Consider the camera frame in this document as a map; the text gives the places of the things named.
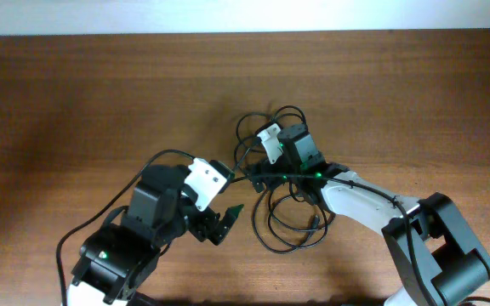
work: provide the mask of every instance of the wooden table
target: wooden table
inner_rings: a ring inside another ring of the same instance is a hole
[[[329,161],[389,190],[451,196],[490,252],[490,31],[0,37],[0,305],[57,305],[58,239],[152,154],[230,164],[239,116],[288,104]],[[318,247],[267,252],[250,224],[257,196],[240,183],[216,198],[220,212],[246,204],[228,239],[179,238],[141,291],[343,302],[401,286],[384,240],[348,218]],[[307,223],[311,208],[285,205]],[[68,281],[99,225],[65,244]],[[490,282],[476,294],[490,297]]]

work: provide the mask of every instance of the wire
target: wire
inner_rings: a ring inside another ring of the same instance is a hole
[[[245,150],[245,153],[243,153],[243,156],[242,158],[239,160],[239,161],[236,161],[236,155],[237,155],[237,150],[239,149],[239,146],[238,145],[235,149],[234,149],[234,162],[236,162],[236,165],[231,169],[232,172],[235,172],[237,169],[241,169],[240,166],[241,164],[243,163],[243,161],[245,161],[245,157],[247,157],[247,154],[253,150],[253,148],[257,145],[260,144],[260,141],[258,138],[255,139],[255,141],[253,141],[253,144],[251,144],[250,147],[248,147],[246,150]]]
[[[103,220],[103,224],[101,224],[101,227],[109,226],[112,223],[112,220],[114,220],[121,212],[126,212],[127,210],[128,206],[122,206],[111,210],[107,214],[107,217],[105,217],[105,220]]]
[[[459,306],[464,306],[467,304],[474,305],[472,302],[490,303],[490,297],[467,297],[459,303]]]
[[[288,192],[290,193],[290,196],[293,198],[293,200],[295,200],[296,202],[298,202],[298,203],[305,202],[304,199],[298,200],[298,198],[296,197],[296,194],[294,193],[294,190],[293,190],[293,183],[288,182]]]
[[[310,235],[308,235],[305,239],[304,242],[302,242],[302,244],[300,244],[299,246],[295,246],[295,245],[292,245],[290,244],[290,249],[288,250],[277,250],[277,249],[274,249],[272,248],[271,246],[268,246],[265,241],[262,239],[262,237],[260,236],[260,233],[256,227],[256,213],[258,211],[258,208],[259,208],[259,204],[262,202],[262,200],[265,198],[265,195],[268,194],[268,192],[270,192],[271,194],[273,193],[273,191],[269,191],[269,190],[265,190],[262,195],[260,196],[260,198],[256,201],[256,203],[254,204],[254,207],[253,207],[253,215],[251,216],[251,221],[252,221],[252,224],[253,224],[253,232],[254,232],[254,235],[256,235],[256,238],[260,241],[260,243],[262,244],[262,246],[264,246],[268,251],[270,252],[274,252],[275,254],[289,254],[291,252],[295,252],[296,250],[299,250],[299,249],[302,249],[302,248],[308,248],[308,247],[313,247],[319,243],[321,243],[321,241],[324,239],[324,237],[326,237],[327,233],[328,233],[328,227],[325,225],[323,226],[324,228],[324,233],[322,235],[322,237],[314,242],[314,243],[311,243],[310,245],[305,245],[305,243],[309,240],[309,238],[311,237]],[[324,222],[325,224],[327,224],[327,218],[326,218],[326,213],[324,213],[324,211],[322,210],[322,216],[324,217]],[[281,239],[278,235],[274,234],[275,237],[277,237],[279,239],[279,241],[287,244],[286,241],[284,241],[283,239]]]
[[[301,115],[300,116],[300,119],[302,119],[302,122],[305,123],[305,114],[304,114],[304,112],[298,106],[294,106],[294,105],[285,105],[282,108],[280,108],[279,110],[276,110],[276,112],[273,113],[273,116],[271,117],[271,120],[272,121],[277,121],[278,119],[281,119],[284,116],[292,116],[290,114],[288,114],[288,115],[285,114],[285,115],[281,115],[281,116],[277,117],[277,114],[280,113],[282,110],[285,110],[285,109],[297,110],[299,112],[299,114]]]
[[[287,113],[287,114],[282,114],[278,117],[276,117],[275,119],[273,119],[274,122],[279,122],[279,120],[281,120],[282,118],[286,117],[286,116],[295,116],[295,117],[298,117],[301,121],[303,121],[303,117],[298,115],[298,114],[294,114],[294,113]]]
[[[281,178],[283,176],[285,176],[287,178],[296,178],[296,179],[301,179],[301,178],[302,179],[307,179],[307,178],[308,179],[322,179],[322,180],[327,180],[327,181],[338,182],[341,184],[347,184],[349,186],[354,186],[357,188],[361,188],[361,189],[370,191],[370,192],[372,192],[378,196],[385,198],[387,201],[389,201],[394,206],[396,206],[398,208],[398,210],[400,210],[400,213],[402,214],[402,218],[404,220],[404,226],[405,226],[406,238],[407,238],[407,249],[409,251],[409,257],[411,258],[412,268],[413,268],[413,272],[415,274],[415,278],[417,279],[417,283],[419,285],[419,288],[421,289],[421,292],[425,296],[427,296],[426,293],[428,291],[426,290],[426,286],[424,285],[423,279],[421,278],[419,266],[417,265],[417,258],[415,257],[415,249],[413,247],[413,237],[412,237],[411,225],[409,224],[409,216],[407,215],[406,209],[402,206],[402,204],[400,204],[393,197],[385,194],[381,190],[376,190],[375,188],[372,188],[372,187],[364,185],[364,184],[355,183],[355,182],[351,182],[351,181],[339,179],[339,178],[325,178],[322,176],[317,177],[315,175],[306,175],[306,174],[291,174],[291,173],[271,174],[271,173],[269,173],[269,174],[255,174],[255,175],[249,175],[249,176],[240,177],[240,178],[234,178],[231,182],[237,183],[237,182],[240,182],[244,179],[277,178],[277,177]]]
[[[109,204],[105,205],[98,213],[96,213],[92,218],[90,218],[88,221],[84,222],[83,224],[78,225],[76,228],[70,230],[67,234],[65,234],[60,242],[58,242],[58,246],[56,247],[56,265],[58,266],[58,276],[60,278],[60,290],[61,290],[61,302],[63,306],[67,306],[67,292],[66,292],[66,278],[64,276],[64,267],[61,261],[61,249],[64,246],[64,242],[66,242],[67,238],[69,238],[71,235],[77,233],[79,230],[82,230],[83,228],[87,227],[93,221],[95,221],[97,218],[101,217],[111,206],[120,198],[134,183],[135,181],[141,177],[141,174],[147,169],[158,157],[163,156],[164,154],[167,153],[176,153],[181,156],[187,157],[191,160],[193,160],[195,157],[191,154],[188,154],[186,152],[183,152],[181,150],[173,150],[173,149],[168,149],[168,150],[163,150],[158,153],[156,153],[153,157],[149,159],[149,161],[141,168],[141,170],[135,174],[135,176],[130,180],[130,182],[122,189],[120,192],[115,195],[114,198],[109,202]]]
[[[266,119],[270,120],[270,115],[265,114],[265,113],[262,113],[262,112],[257,112],[257,111],[250,112],[250,113],[248,113],[248,114],[245,114],[243,117],[241,117],[241,118],[239,119],[239,121],[237,122],[237,125],[236,125],[236,136],[237,136],[237,141],[239,142],[239,144],[238,144],[238,145],[241,145],[241,143],[243,143],[243,142],[244,142],[244,140],[241,138],[241,136],[239,136],[239,127],[240,127],[240,125],[242,124],[242,121],[243,121],[243,120],[245,120],[245,118],[250,117],[250,116],[262,116],[262,117],[264,117],[264,118],[266,118]],[[262,151],[262,150],[256,150],[256,149],[252,149],[252,152],[256,152],[256,153],[265,153],[265,151]]]
[[[167,252],[169,251],[169,247],[171,246],[171,242],[172,242],[172,241],[170,241],[170,242],[169,242],[169,243],[166,245],[166,247],[164,247],[163,251],[162,251],[162,252],[160,252],[160,257],[162,257],[162,256],[163,256],[163,254],[165,254],[165,253],[167,253]]]
[[[314,229],[298,229],[298,228],[295,228],[295,227],[293,227],[293,226],[290,226],[290,225],[288,225],[288,224],[284,223],[283,221],[281,221],[281,220],[280,220],[280,219],[279,219],[279,218],[278,218],[278,217],[275,215],[275,213],[273,213],[273,212],[275,211],[276,207],[277,207],[277,206],[278,206],[278,205],[279,205],[281,202],[283,202],[283,201],[285,201],[285,200],[287,200],[287,199],[290,199],[290,198],[291,198],[291,196],[290,196],[290,195],[286,195],[286,196],[282,197],[281,199],[277,200],[277,201],[274,203],[274,205],[273,205],[273,206],[270,204],[270,201],[268,201],[268,202],[267,202],[267,204],[268,204],[268,211],[270,212],[270,215],[271,215],[271,216],[272,216],[272,217],[273,217],[273,218],[274,218],[274,219],[275,219],[275,220],[276,220],[276,221],[277,221],[277,222],[278,222],[280,225],[282,225],[282,226],[286,227],[286,228],[287,228],[287,229],[289,229],[289,230],[293,230],[293,231],[295,231],[295,232],[303,232],[303,233],[307,233],[307,232],[315,233],[315,232],[317,232],[318,230],[323,230],[324,225],[322,225],[322,226],[320,225],[320,226],[318,226],[318,227],[316,227],[316,228],[314,228]],[[328,219],[328,225],[332,224],[332,222],[334,221],[335,217],[336,217],[336,214],[335,214],[335,213],[333,213],[333,212],[331,212],[331,213],[330,213],[330,218]]]

